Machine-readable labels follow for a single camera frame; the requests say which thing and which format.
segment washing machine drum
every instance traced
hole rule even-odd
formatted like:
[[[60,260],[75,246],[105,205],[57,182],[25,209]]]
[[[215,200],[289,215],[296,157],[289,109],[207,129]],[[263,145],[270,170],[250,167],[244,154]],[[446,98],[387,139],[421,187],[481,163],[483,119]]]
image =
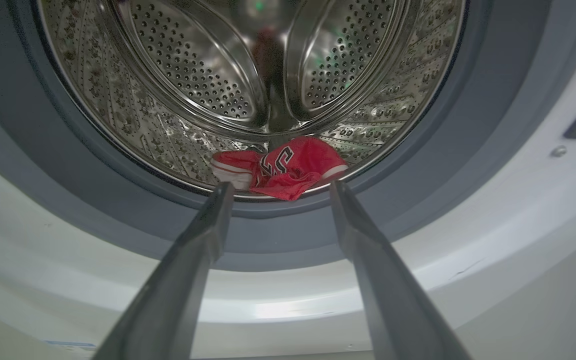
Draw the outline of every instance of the washing machine drum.
[[[217,184],[214,153],[313,136],[394,241],[471,194],[539,123],[505,114],[549,6],[0,0],[0,172],[157,258]],[[506,145],[482,153],[500,125]],[[238,191],[225,250],[217,267],[233,271],[342,259],[327,185],[295,202]]]

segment red garment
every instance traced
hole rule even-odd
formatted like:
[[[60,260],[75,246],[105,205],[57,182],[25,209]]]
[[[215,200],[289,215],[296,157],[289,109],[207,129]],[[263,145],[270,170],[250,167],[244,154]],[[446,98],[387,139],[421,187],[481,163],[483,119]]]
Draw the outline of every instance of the red garment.
[[[332,146],[316,137],[297,137],[270,153],[224,151],[212,155],[210,167],[236,189],[294,201],[320,180],[348,166]]]

